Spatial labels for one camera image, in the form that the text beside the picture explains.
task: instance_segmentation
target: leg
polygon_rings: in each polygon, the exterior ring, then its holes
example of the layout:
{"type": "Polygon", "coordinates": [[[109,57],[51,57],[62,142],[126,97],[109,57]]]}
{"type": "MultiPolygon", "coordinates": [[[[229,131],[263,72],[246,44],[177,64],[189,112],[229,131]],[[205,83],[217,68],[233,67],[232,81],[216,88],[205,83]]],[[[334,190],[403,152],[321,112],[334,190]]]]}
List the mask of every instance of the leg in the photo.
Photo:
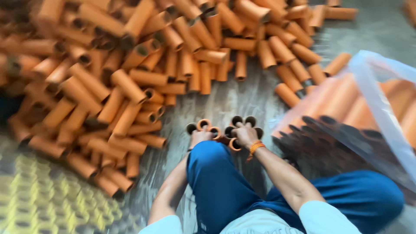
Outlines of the leg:
{"type": "MultiPolygon", "coordinates": [[[[379,232],[403,209],[404,198],[397,185],[376,172],[348,172],[312,180],[311,183],[326,201],[339,209],[362,234],[379,232]]],[[[290,226],[305,231],[299,217],[276,188],[270,190],[266,200],[273,201],[267,202],[267,206],[276,209],[277,214],[290,226]]]]}
{"type": "Polygon", "coordinates": [[[198,233],[219,233],[261,201],[221,143],[204,141],[189,154],[187,179],[196,201],[198,233]]]}

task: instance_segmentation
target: wrist band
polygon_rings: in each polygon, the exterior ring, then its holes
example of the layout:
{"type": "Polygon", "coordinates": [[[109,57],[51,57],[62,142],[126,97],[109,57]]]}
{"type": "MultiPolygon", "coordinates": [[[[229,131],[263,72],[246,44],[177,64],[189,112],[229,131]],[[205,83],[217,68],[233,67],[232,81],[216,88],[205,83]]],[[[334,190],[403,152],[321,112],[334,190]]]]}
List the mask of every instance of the wrist band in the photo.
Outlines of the wrist band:
{"type": "Polygon", "coordinates": [[[246,163],[249,162],[250,160],[253,159],[253,155],[254,152],[259,148],[259,147],[266,147],[263,142],[261,142],[260,140],[255,141],[251,146],[250,146],[250,154],[248,155],[247,160],[245,161],[246,163]]]}

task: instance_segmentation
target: forearm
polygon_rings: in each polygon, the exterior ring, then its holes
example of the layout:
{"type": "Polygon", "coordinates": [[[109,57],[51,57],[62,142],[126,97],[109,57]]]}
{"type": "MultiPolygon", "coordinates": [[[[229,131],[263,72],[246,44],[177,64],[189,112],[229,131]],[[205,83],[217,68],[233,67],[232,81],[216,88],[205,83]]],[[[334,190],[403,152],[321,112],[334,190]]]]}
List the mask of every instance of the forearm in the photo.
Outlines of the forearm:
{"type": "Polygon", "coordinates": [[[188,184],[186,180],[187,159],[188,155],[172,170],[160,187],[156,198],[153,200],[148,225],[166,216],[175,215],[188,184]]]}
{"type": "Polygon", "coordinates": [[[255,156],[266,169],[274,186],[297,214],[300,207],[308,201],[325,202],[319,191],[302,174],[267,148],[258,148],[255,156]]]}

